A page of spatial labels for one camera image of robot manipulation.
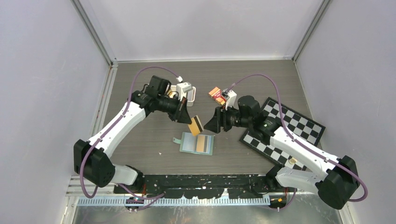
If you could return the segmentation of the mint green card holder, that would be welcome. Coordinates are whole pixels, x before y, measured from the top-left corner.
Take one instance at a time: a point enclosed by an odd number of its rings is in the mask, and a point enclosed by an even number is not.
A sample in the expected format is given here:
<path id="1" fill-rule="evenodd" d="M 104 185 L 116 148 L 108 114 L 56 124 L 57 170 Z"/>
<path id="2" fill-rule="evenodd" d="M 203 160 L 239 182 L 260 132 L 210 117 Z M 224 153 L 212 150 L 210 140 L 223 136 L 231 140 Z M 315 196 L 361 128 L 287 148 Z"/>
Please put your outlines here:
<path id="1" fill-rule="evenodd" d="M 183 132 L 181 139 L 173 138 L 173 142 L 179 145 L 179 151 L 190 154 L 212 155 L 214 149 L 214 135 Z"/>

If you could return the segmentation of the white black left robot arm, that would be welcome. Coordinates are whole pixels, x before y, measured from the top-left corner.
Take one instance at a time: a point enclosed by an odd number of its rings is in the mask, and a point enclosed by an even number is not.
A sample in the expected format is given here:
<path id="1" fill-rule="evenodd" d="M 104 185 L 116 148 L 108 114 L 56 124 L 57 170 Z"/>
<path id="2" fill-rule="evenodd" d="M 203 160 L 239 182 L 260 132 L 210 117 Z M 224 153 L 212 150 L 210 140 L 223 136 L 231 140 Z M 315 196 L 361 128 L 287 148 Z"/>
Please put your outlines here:
<path id="1" fill-rule="evenodd" d="M 115 165 L 110 158 L 126 135 L 155 111 L 168 114 L 172 121 L 191 124 L 187 111 L 187 94 L 192 91 L 189 82 L 176 84 L 171 97 L 169 80 L 153 76 L 143 90 L 134 91 L 120 112 L 89 140 L 78 140 L 73 147 L 75 172 L 99 188 L 110 183 L 121 183 L 132 193 L 142 190 L 139 171 L 130 166 Z"/>

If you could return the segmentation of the gold black stripe credit card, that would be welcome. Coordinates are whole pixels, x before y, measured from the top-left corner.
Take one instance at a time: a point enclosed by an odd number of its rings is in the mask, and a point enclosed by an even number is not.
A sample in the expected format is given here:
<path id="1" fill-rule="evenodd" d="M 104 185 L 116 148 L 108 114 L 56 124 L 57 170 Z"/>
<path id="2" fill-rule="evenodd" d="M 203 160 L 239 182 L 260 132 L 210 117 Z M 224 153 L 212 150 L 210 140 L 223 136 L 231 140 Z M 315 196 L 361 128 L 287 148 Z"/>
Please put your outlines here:
<path id="1" fill-rule="evenodd" d="M 198 134 L 202 133 L 204 128 L 198 115 L 191 118 L 191 123 L 188 124 L 188 128 L 192 136 L 197 136 Z"/>

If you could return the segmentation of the white rectangular plastic tray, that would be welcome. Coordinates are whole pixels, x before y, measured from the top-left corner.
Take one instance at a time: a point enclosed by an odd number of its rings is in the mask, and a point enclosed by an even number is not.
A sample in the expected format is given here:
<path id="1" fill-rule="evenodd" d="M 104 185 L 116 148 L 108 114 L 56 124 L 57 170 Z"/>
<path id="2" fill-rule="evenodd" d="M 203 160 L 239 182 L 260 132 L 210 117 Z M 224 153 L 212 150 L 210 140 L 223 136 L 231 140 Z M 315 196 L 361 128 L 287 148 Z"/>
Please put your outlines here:
<path id="1" fill-rule="evenodd" d="M 171 98 L 187 99 L 187 107 L 192 107 L 195 102 L 196 87 L 191 85 L 171 85 L 167 92 L 167 95 Z"/>

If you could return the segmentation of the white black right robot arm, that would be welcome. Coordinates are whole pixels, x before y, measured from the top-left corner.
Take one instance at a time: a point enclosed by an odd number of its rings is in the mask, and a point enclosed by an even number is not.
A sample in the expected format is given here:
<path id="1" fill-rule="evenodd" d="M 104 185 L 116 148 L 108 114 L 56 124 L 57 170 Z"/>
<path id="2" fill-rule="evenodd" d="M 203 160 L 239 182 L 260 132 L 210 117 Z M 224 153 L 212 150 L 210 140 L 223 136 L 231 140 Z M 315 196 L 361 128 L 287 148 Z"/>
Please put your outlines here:
<path id="1" fill-rule="evenodd" d="M 310 144 L 290 129 L 284 129 L 281 120 L 264 112 L 253 96 L 238 99 L 238 108 L 218 106 L 204 129 L 220 133 L 232 127 L 243 127 L 267 146 L 278 148 L 305 165 L 309 171 L 287 166 L 272 168 L 267 174 L 267 187 L 279 191 L 283 187 L 302 189 L 317 194 L 334 209 L 342 209 L 360 187 L 354 159 L 339 158 Z"/>

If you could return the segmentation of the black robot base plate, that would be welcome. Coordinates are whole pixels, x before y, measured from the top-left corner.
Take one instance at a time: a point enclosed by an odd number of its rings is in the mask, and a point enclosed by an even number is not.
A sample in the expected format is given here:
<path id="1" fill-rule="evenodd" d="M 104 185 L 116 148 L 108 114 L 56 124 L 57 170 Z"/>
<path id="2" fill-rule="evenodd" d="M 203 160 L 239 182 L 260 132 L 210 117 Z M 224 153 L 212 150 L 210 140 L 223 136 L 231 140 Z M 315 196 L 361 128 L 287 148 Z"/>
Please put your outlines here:
<path id="1" fill-rule="evenodd" d="M 115 194 L 129 191 L 147 197 L 164 193 L 168 199 L 213 199 L 228 193 L 231 199 L 261 198 L 270 192 L 285 193 L 286 189 L 270 183 L 265 175 L 140 175 L 132 185 L 114 187 Z"/>

